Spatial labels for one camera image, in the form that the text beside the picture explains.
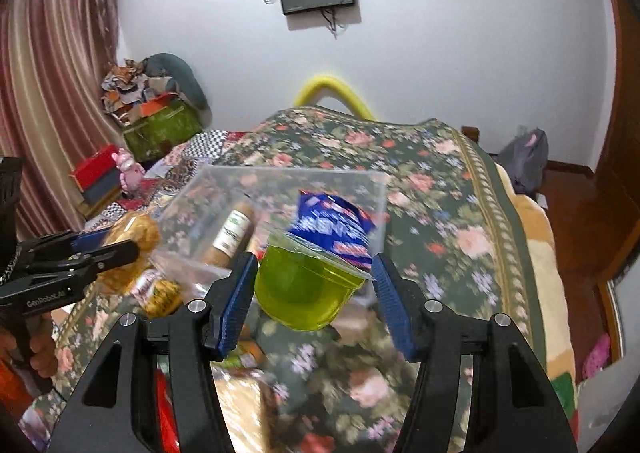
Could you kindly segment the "left hand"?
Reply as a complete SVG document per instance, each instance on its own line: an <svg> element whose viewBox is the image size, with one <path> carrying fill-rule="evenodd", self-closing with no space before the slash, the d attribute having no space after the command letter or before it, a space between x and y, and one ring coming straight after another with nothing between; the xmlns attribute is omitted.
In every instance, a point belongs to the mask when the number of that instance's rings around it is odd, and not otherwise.
<svg viewBox="0 0 640 453"><path fill-rule="evenodd" d="M42 378L51 378L58 371L58 359L55 355L52 332L51 314L42 314L40 323L29 341L30 350L34 354L30 359L30 365ZM4 327L1 327L0 340L1 358L9 361L10 352L16 348L16 340Z"/></svg>

